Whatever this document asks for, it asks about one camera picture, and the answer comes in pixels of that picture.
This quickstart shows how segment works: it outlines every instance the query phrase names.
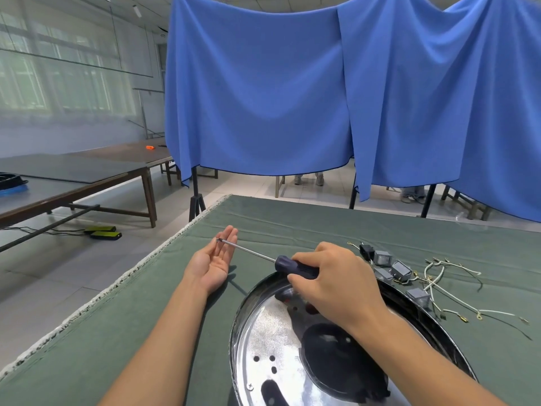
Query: sheer curtain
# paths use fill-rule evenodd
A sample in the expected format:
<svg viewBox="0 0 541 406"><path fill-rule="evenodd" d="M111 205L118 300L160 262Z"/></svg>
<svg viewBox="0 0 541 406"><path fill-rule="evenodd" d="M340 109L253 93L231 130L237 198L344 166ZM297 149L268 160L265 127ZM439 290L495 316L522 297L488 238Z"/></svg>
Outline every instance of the sheer curtain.
<svg viewBox="0 0 541 406"><path fill-rule="evenodd" d="M79 0L0 0L0 128L140 124L134 87L161 89L152 33Z"/></svg>

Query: purple screwdriver handle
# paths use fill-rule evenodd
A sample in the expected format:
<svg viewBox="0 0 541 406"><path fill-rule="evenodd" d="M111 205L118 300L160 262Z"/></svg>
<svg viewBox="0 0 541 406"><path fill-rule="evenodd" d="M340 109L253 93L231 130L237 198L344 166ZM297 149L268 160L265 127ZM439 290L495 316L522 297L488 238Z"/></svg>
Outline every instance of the purple screwdriver handle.
<svg viewBox="0 0 541 406"><path fill-rule="evenodd" d="M283 272L286 275L294 273L295 275L301 275L306 279L316 279L319 275L319 268L315 266L308 266L301 262L294 261L285 255L280 255L274 262L274 268L277 272Z"/></svg>

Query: round metal base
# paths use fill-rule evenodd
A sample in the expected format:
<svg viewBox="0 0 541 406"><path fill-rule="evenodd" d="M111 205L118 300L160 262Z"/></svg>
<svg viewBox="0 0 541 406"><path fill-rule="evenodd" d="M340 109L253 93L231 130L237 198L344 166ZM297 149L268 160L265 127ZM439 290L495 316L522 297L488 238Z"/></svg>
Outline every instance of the round metal base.
<svg viewBox="0 0 541 406"><path fill-rule="evenodd" d="M391 312L475 378L429 314L395 288L379 285ZM240 306L229 360L241 406L409 405L364 349L303 300L280 273L261 281Z"/></svg>

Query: ceiling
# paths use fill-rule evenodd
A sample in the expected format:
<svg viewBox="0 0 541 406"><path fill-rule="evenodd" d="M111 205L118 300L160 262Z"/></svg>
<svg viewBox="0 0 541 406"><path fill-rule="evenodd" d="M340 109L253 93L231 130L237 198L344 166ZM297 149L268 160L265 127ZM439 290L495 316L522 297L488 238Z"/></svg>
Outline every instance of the ceiling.
<svg viewBox="0 0 541 406"><path fill-rule="evenodd" d="M147 29L155 33L164 33L162 29L169 27L169 12L172 0L84 0L87 3L94 4L99 8L109 11L127 21L138 26L146 26ZM299 11L317 10L319 8L330 7L341 4L348 0L216 0L241 8L248 8L255 11L264 11L269 13L289 13ZM459 0L430 0L434 5L445 9ZM133 10L133 6L138 5L142 14L139 19Z"/></svg>

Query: green tablecloth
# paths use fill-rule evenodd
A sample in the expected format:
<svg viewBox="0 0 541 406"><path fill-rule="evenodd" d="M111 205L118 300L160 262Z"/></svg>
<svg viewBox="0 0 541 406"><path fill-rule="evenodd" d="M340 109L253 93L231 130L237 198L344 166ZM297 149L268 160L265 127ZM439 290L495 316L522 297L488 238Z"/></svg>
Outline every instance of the green tablecloth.
<svg viewBox="0 0 541 406"><path fill-rule="evenodd" d="M529 326L501 317L531 340L501 321L478 321L435 292L440 306L470 319L464 323L450 315L443 325L485 387L513 406L539 404L541 234L474 231L478 227L456 222L230 197L1 381L0 405L96 404L154 326L193 252L228 224L239 228L241 245L270 256L311 250L323 240L343 246L362 240L417 270L435 256L482 272L480 292L477 281L459 270L446 271L441 285L475 307L528 319ZM241 251L232 265L230 281L209 302L203 321L188 389L190 406L235 404L229 330L244 294L273 266Z"/></svg>

